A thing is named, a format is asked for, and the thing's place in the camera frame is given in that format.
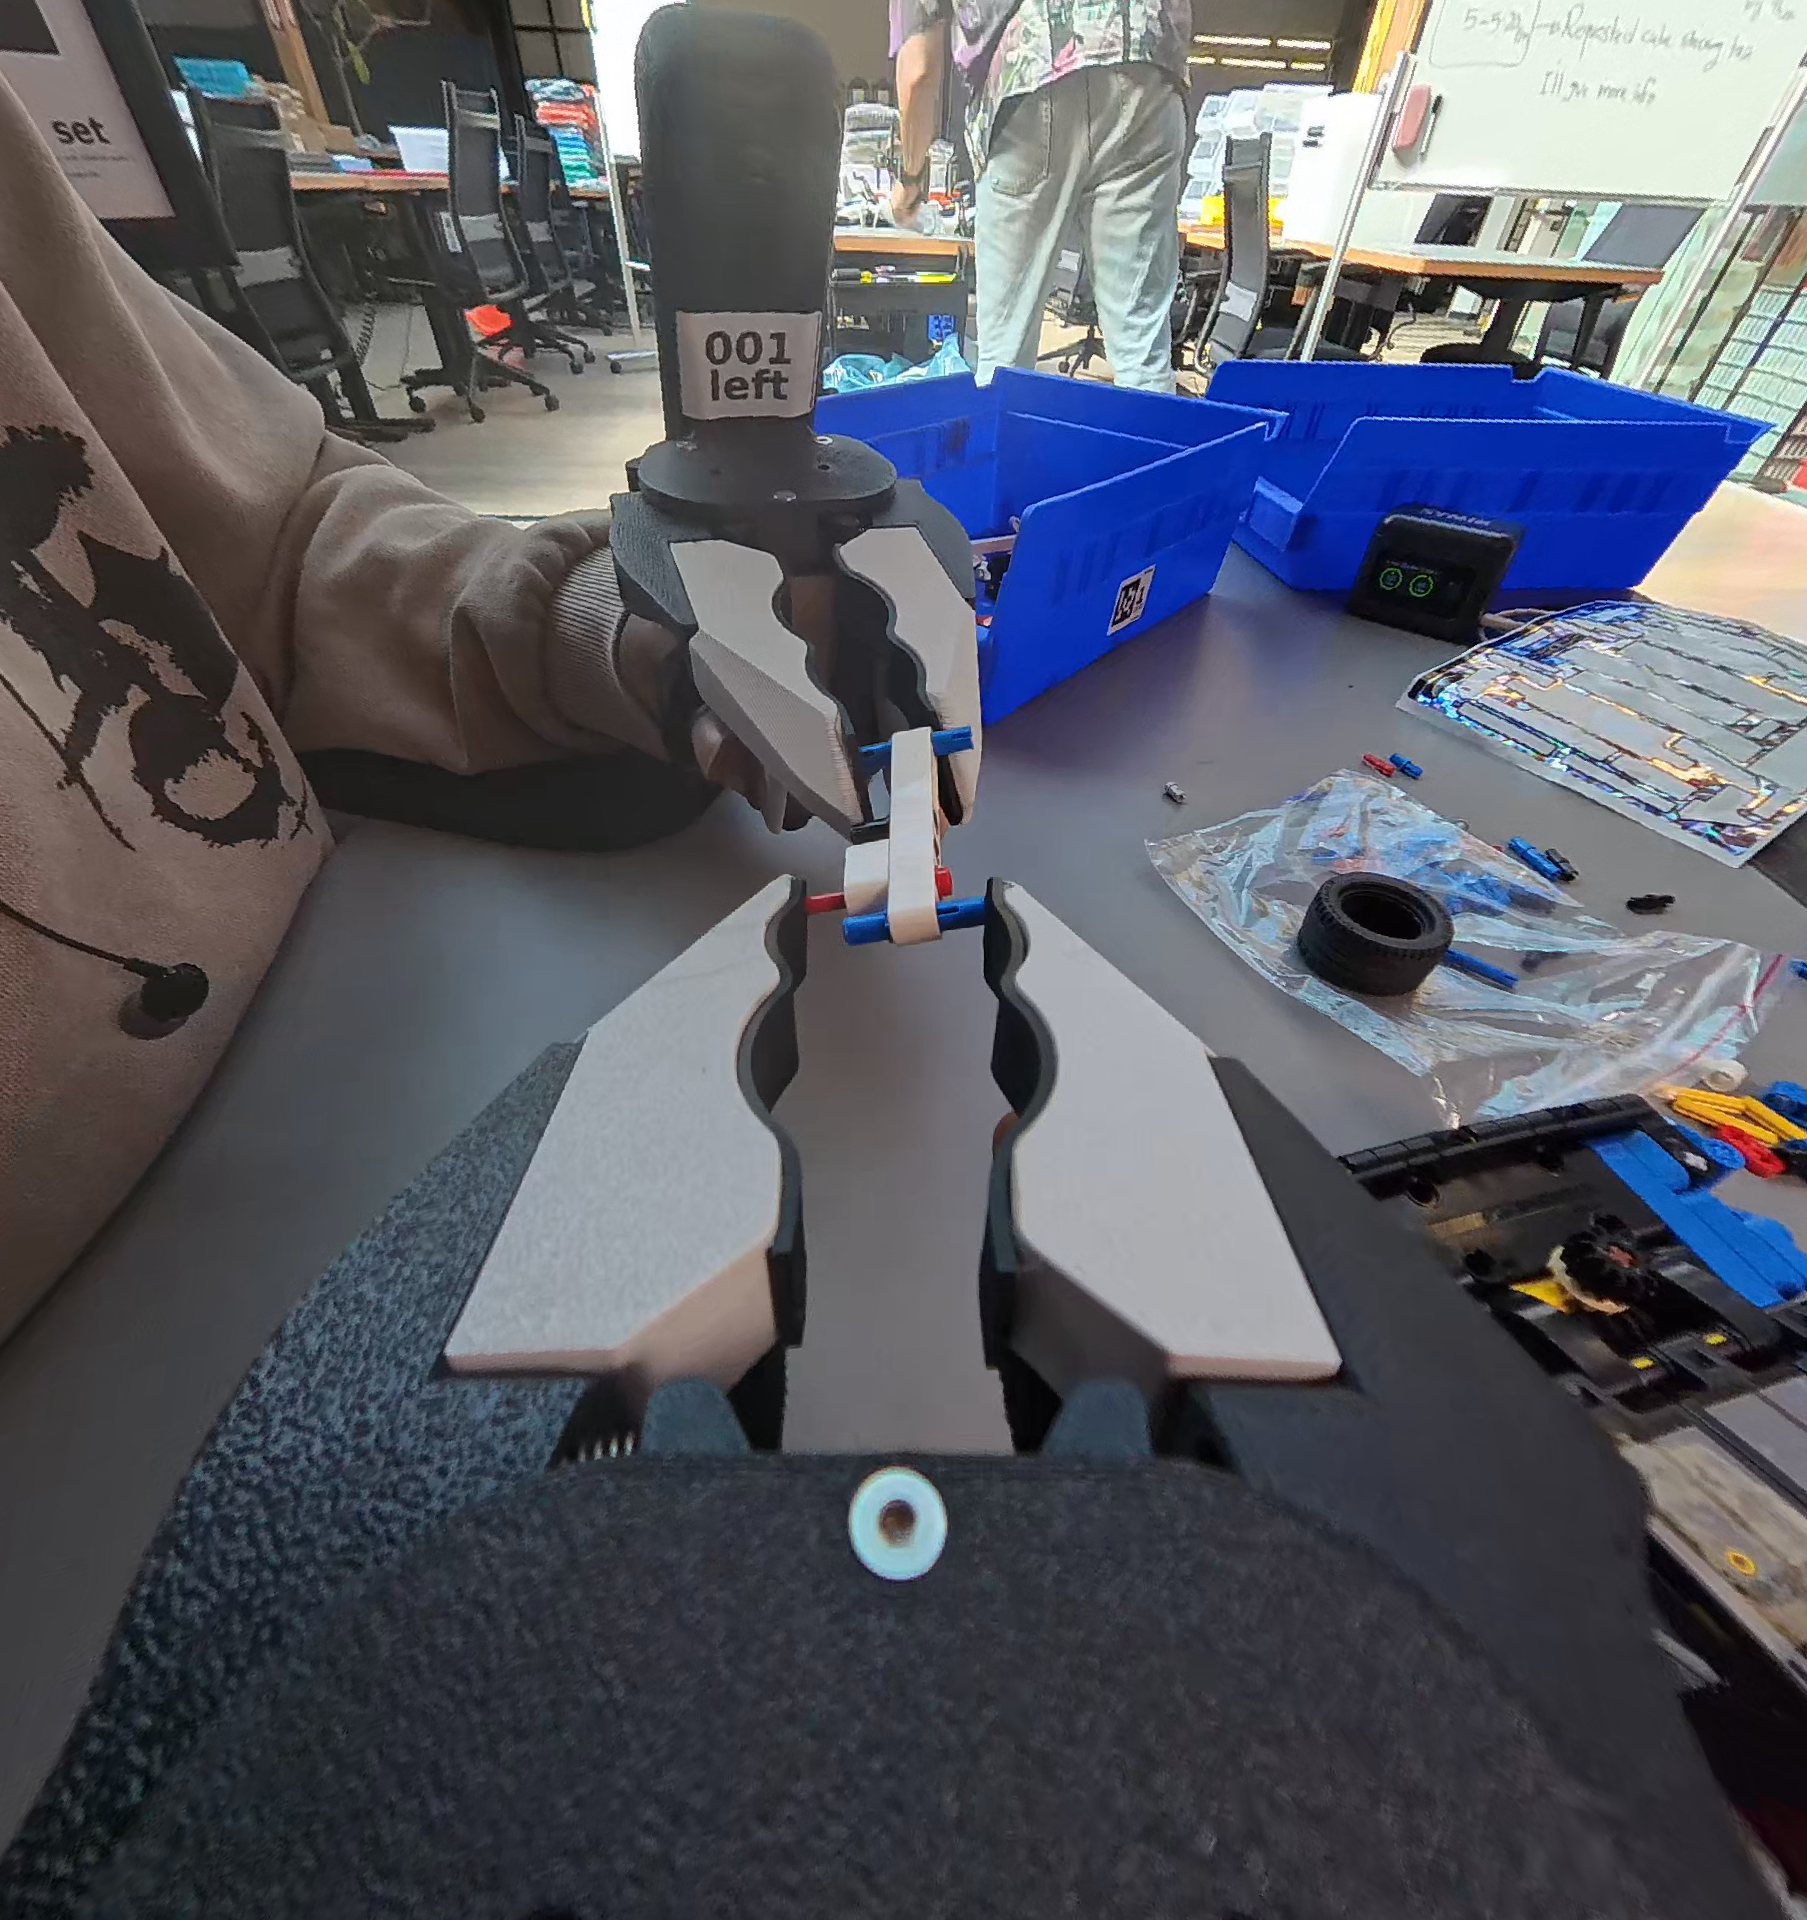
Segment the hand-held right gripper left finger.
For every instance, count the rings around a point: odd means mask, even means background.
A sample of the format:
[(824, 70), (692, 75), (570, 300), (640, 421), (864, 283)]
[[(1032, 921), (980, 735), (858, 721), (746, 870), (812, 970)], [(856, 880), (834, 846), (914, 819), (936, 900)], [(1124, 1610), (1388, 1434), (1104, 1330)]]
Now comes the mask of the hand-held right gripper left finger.
[(586, 1431), (670, 1382), (780, 1449), (806, 1332), (800, 1069), (808, 896), (776, 877), (586, 1033), (444, 1344), (460, 1380), (582, 1380)]

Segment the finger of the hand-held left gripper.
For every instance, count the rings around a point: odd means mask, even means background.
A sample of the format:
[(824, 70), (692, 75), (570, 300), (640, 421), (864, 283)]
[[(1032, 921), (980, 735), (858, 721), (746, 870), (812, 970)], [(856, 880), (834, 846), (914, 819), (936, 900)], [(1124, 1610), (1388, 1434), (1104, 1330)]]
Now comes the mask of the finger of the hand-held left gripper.
[(676, 540), (672, 560), (692, 613), (688, 651), (704, 706), (758, 761), (770, 796), (838, 835), (864, 829), (868, 796), (852, 766), (846, 710), (778, 610), (780, 560), (734, 540)]
[(882, 698), (908, 727), (968, 733), (940, 756), (952, 823), (972, 819), (982, 772), (982, 685), (974, 608), (916, 525), (874, 526), (838, 549), (842, 572), (882, 603)]

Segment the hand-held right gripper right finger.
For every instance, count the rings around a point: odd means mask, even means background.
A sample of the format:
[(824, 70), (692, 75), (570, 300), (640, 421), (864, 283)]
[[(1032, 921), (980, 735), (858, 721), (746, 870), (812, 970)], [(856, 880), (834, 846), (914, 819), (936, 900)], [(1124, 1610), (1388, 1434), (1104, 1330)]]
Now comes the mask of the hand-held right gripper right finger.
[(988, 883), (990, 1073), (1006, 1105), (982, 1346), (1014, 1445), (1096, 1382), (1158, 1419), (1192, 1386), (1316, 1386), (1344, 1354), (1224, 1063), (1020, 883)]

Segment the white brick beam with pins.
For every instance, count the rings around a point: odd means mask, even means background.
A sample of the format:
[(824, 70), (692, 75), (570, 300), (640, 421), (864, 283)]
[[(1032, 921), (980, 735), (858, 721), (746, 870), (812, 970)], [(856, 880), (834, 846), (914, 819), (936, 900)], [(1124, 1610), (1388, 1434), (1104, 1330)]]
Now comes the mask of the white brick beam with pins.
[(804, 902), (806, 914), (836, 918), (848, 948), (916, 948), (938, 943), (946, 932), (980, 926), (986, 900), (958, 898), (944, 863), (944, 837), (952, 816), (942, 799), (942, 776), (954, 774), (960, 761), (970, 762), (974, 756), (972, 727), (894, 733), (888, 742), (864, 746), (862, 768), (880, 776), (890, 801), (888, 814), (872, 824), (876, 840), (890, 840), (888, 914), (882, 923), (874, 914), (848, 916), (842, 888), (810, 895)]

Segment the brick-built toy race car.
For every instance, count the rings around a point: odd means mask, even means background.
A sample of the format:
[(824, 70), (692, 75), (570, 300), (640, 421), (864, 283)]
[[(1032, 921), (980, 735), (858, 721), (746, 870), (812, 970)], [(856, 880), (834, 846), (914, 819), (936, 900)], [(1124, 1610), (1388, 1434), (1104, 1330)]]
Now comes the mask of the brick-built toy race car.
[(1807, 1698), (1807, 1246), (1637, 1097), (1348, 1155), (1611, 1436), (1699, 1607)]

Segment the person's left forearm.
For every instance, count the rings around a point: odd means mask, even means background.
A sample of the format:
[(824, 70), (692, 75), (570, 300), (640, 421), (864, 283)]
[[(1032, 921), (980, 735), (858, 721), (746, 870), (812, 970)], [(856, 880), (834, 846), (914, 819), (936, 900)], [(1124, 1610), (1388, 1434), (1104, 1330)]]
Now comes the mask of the person's left forearm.
[(286, 523), (288, 663), (308, 755), (458, 776), (618, 750), (688, 765), (682, 641), (628, 610), (604, 515), (480, 517), (328, 438)]

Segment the grey desk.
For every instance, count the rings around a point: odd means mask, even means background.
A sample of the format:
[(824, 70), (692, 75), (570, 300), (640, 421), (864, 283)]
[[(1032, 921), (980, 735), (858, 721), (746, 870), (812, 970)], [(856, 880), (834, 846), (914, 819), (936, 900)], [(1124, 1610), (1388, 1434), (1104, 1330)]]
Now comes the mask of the grey desk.
[[(1036, 898), (1334, 1153), (1430, 1132), (1430, 1092), (1240, 962), (1148, 842), (1282, 805), (1366, 755), (1494, 846), (1564, 851), (1588, 913), (1807, 956), (1807, 823), (1739, 870), (1398, 710), (1442, 652), (1282, 589), (1214, 593), (992, 731), (962, 888)], [(1180, 782), (1186, 806), (1164, 803)], [(56, 1762), (180, 1480), (284, 1317), (550, 1044), (576, 1038), (776, 873), (838, 878), (832, 835), (720, 803), (628, 854), (352, 824), (172, 1150), (0, 1354), (0, 1858)], [(996, 1003), (972, 941), (812, 947), (800, 1075), (810, 1313), (802, 1452), (1006, 1452), (978, 1332)]]

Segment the person's left hand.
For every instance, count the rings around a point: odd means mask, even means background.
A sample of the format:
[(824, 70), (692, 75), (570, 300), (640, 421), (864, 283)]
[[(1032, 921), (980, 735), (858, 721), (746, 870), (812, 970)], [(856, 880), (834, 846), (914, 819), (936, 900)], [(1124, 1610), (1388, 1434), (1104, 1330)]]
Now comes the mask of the person's left hand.
[(766, 770), (746, 741), (730, 733), (708, 706), (690, 724), (692, 759), (714, 787), (740, 796), (774, 835), (794, 833), (812, 823), (810, 810)]

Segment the blue storage bin white label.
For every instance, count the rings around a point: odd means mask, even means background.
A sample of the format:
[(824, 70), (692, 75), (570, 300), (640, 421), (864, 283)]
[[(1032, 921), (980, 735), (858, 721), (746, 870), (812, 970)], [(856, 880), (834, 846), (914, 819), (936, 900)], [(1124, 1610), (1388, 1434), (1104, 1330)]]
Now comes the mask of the blue storage bin white label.
[(976, 603), (988, 724), (1208, 596), (1286, 426), (1014, 368), (826, 396), (818, 422), (888, 456), (974, 544), (1012, 539)]

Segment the black office chair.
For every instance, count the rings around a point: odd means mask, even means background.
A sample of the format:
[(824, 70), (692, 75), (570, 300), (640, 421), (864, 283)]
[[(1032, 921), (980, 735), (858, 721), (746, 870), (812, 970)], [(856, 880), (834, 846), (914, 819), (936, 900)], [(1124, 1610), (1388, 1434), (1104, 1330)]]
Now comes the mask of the black office chair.
[(1232, 361), (1300, 356), (1332, 247), (1358, 193), (1356, 161), (1304, 164), (1304, 190), (1274, 211), (1274, 134), (1212, 134), (1198, 142), (1192, 183), (1216, 217), (1184, 223), (1182, 300), (1174, 345), (1192, 372)]
[(542, 340), (532, 318), (532, 271), (506, 209), (502, 177), (502, 116), (494, 90), (440, 85), (446, 134), (446, 187), (416, 217), (432, 279), (422, 305), (432, 325), (438, 367), (400, 379), (410, 412), (420, 416), (426, 393), (452, 393), (470, 421), (484, 422), (484, 395), (516, 386), (550, 415), (560, 396), (536, 379), (538, 350), (562, 353), (580, 372), (576, 345), (564, 336)]
[(236, 255), (226, 268), (232, 325), (280, 372), (314, 396), (328, 426), (360, 445), (430, 435), (428, 416), (386, 418), (310, 253), (294, 205), (292, 145), (268, 100), (186, 88), (196, 155)]

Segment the black rubber toy tyre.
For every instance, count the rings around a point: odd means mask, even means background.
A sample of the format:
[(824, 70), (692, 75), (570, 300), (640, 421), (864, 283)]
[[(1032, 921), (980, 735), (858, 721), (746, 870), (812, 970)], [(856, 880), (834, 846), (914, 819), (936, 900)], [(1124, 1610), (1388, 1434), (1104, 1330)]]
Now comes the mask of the black rubber toy tyre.
[(1442, 900), (1402, 878), (1350, 873), (1328, 877), (1308, 902), (1298, 952), (1340, 992), (1406, 999), (1438, 973), (1452, 941)]

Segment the pile of blue red pins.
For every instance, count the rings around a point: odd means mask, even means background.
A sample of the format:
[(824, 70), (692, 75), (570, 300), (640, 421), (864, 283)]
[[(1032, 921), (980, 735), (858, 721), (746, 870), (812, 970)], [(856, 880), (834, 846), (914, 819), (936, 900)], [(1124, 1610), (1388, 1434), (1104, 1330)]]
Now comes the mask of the pile of blue red pins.
[(1452, 924), (1444, 968), (1504, 994), (1558, 954), (1528, 947), (1528, 938), (1576, 910), (1550, 873), (1380, 787), (1326, 808), (1302, 844), (1326, 869), (1396, 878), (1438, 900)]

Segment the clear zip bag red seal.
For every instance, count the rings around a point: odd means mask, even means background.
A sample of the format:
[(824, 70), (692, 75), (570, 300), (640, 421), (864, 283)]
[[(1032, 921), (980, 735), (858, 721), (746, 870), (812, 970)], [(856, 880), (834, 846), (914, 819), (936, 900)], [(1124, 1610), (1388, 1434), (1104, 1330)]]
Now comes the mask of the clear zip bag red seal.
[(1625, 931), (1574, 898), (1572, 914), (1528, 941), (1558, 954), (1516, 992), (1444, 964), (1406, 999), (1324, 985), (1300, 960), (1300, 921), (1324, 880), (1348, 873), (1314, 863), (1302, 842), (1326, 808), (1366, 787), (1416, 803), (1376, 776), (1340, 772), (1284, 805), (1150, 840), (1148, 859), (1238, 960), (1410, 1073), (1446, 1117), (1512, 1119), (1649, 1092), (1755, 1043), (1783, 987), (1777, 954), (1673, 929)]

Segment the black device with green lights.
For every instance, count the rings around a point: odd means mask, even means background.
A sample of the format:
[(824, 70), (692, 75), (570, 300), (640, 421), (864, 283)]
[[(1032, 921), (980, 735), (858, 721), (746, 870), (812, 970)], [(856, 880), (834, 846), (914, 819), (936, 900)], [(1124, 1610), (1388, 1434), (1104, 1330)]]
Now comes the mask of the black device with green lights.
[(1410, 502), (1384, 515), (1358, 565), (1348, 614), (1430, 641), (1472, 642), (1524, 529)]

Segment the cluster of mixed small bricks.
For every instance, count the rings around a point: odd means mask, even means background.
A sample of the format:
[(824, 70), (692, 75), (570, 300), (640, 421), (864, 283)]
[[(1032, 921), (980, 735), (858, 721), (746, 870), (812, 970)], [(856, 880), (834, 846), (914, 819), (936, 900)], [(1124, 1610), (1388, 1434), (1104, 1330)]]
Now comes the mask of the cluster of mixed small bricks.
[(1747, 1070), (1745, 1087), (1727, 1097), (1699, 1088), (1695, 1076), (1697, 1064), (1661, 1080), (1651, 1101), (1703, 1145), (1723, 1148), (1731, 1170), (1807, 1188), (1807, 1082), (1787, 1076), (1765, 1082)]

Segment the long wooden work table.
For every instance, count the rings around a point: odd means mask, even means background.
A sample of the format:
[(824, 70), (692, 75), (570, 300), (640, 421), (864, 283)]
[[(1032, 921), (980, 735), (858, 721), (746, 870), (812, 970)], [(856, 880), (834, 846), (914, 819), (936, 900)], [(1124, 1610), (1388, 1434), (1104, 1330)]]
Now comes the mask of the long wooden work table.
[[(1605, 308), (1631, 305), (1655, 288), (1663, 271), (1631, 262), (1498, 253), (1440, 244), (1358, 247), (1336, 253), (1312, 244), (1328, 271), (1314, 303), (1300, 356), (1288, 362), (1352, 362), (1374, 358), (1390, 336), (1410, 297), (1472, 295), (1490, 308), (1490, 320), (1474, 342), (1448, 350), (1460, 367), (1508, 367), (1538, 372), (1556, 362), (1572, 372), (1594, 370), (1590, 356)], [(1570, 349), (1558, 358), (1548, 349), (1520, 355), (1518, 333), (1528, 310), (1570, 306), (1576, 327)]]

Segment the blue plastic storage bin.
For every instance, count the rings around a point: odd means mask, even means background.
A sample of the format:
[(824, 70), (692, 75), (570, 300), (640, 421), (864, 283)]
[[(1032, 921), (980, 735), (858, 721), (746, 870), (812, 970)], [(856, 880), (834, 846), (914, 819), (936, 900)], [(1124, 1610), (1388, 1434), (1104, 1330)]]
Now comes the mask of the blue plastic storage bin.
[(1522, 532), (1504, 586), (1635, 589), (1769, 426), (1582, 372), (1234, 361), (1206, 399), (1276, 415), (1238, 544), (1300, 593), (1346, 596), (1408, 509)]

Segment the framed marker poster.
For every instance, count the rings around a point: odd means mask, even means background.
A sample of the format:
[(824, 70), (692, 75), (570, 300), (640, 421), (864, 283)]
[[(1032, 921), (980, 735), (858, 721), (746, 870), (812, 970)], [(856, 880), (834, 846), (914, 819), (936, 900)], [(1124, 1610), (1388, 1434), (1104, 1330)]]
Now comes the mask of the framed marker poster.
[(132, 3), (0, 3), (0, 183), (18, 145), (150, 274), (232, 271), (238, 250)]

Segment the shiny printed booklet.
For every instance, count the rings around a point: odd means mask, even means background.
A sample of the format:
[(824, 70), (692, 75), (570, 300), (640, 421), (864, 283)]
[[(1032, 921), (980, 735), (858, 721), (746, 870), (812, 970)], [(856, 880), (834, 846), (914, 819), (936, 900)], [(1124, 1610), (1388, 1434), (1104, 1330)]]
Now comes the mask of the shiny printed booklet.
[(1647, 600), (1540, 614), (1398, 710), (1743, 869), (1807, 819), (1807, 642)]

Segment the white whiteboard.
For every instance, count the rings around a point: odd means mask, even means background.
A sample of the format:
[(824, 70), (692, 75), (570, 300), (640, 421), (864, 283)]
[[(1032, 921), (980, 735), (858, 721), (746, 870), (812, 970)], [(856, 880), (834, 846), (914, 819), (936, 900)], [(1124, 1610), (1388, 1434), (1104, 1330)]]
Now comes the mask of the white whiteboard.
[(1442, 3), (1376, 187), (1723, 200), (1807, 68), (1807, 3)]

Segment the black hoodie drawstring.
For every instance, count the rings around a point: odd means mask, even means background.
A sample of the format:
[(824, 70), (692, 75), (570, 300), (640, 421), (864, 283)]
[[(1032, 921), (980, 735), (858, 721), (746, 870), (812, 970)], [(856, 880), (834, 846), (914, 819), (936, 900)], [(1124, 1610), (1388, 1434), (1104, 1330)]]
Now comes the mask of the black hoodie drawstring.
[(210, 999), (210, 977), (194, 962), (156, 962), (72, 937), (2, 896), (0, 916), (44, 945), (122, 973), (132, 987), (120, 1004), (118, 1024), (132, 1041), (158, 1043), (170, 1038), (196, 1021)]

